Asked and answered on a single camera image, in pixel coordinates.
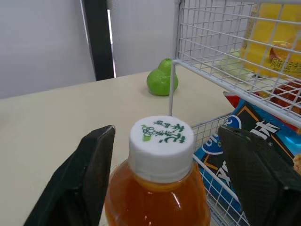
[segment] wire shelf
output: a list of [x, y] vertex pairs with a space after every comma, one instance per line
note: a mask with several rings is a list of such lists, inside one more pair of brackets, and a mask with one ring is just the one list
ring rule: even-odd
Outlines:
[[[227, 116], [229, 114], [192, 127], [196, 136], [196, 150], [217, 132]], [[197, 156], [193, 158], [200, 167], [211, 219], [219, 226], [250, 226], [244, 213], [237, 211], [240, 206], [237, 196]]]
[[[301, 128], [301, 18], [284, 20], [285, 4], [275, 4], [275, 18], [263, 17], [266, 7], [236, 0], [181, 1], [175, 63]], [[264, 26], [271, 33], [265, 41], [258, 38]], [[285, 45], [274, 40], [284, 28], [296, 30]], [[254, 57], [257, 48], [261, 53]]]

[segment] plastic bottle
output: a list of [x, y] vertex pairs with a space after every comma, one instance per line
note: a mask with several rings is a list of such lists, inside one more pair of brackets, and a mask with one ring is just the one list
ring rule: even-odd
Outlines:
[[[251, 16], [276, 20], [280, 13], [279, 20], [301, 22], [301, 4], [285, 4], [282, 12], [280, 12], [280, 10], [281, 4], [254, 4]], [[267, 44], [271, 39], [270, 45], [286, 49], [291, 49], [293, 43], [296, 42], [293, 50], [301, 51], [301, 25], [279, 22], [273, 34], [275, 25], [276, 22], [274, 21], [260, 19], [257, 19], [256, 21], [254, 18], [249, 18], [244, 38]], [[246, 57], [246, 60], [258, 65], [261, 64], [263, 59], [262, 66], [280, 72], [289, 51], [278, 49], [276, 47], [266, 47], [267, 46], [263, 44], [244, 40], [242, 47], [240, 48], [240, 58], [244, 59], [244, 57]], [[278, 77], [278, 73], [247, 62], [244, 62], [244, 66], [251, 71], [259, 72], [261, 76]], [[290, 55], [287, 64], [284, 66], [283, 73], [297, 78], [301, 77], [301, 54], [292, 53]]]
[[170, 116], [138, 121], [129, 157], [111, 175], [105, 212], [110, 226], [209, 226], [205, 188], [194, 164], [193, 131]]

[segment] beige tabletop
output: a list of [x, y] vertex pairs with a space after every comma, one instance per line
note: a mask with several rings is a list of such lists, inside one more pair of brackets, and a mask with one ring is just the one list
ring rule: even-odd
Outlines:
[[[168, 114], [168, 97], [148, 92], [148, 73], [0, 100], [0, 225], [22, 225], [53, 172], [90, 131], [115, 125], [111, 168], [128, 155], [134, 123]], [[174, 116], [191, 126], [233, 107], [223, 89], [177, 67]], [[106, 225], [102, 217], [101, 226]]]

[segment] green pear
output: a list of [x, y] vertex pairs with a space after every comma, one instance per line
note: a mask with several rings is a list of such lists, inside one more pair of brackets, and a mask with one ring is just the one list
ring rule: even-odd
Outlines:
[[[170, 73], [172, 67], [172, 59], [162, 60], [158, 68], [153, 70], [147, 77], [146, 83], [151, 93], [158, 96], [168, 96], [170, 87]], [[174, 90], [177, 89], [179, 80], [174, 75]]]

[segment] white bottle cap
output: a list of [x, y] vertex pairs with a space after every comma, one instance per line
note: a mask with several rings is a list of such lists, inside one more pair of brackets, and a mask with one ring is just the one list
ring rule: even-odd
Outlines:
[[132, 127], [129, 150], [129, 167], [139, 177], [156, 183], [179, 181], [192, 167], [193, 131], [175, 117], [144, 118]]

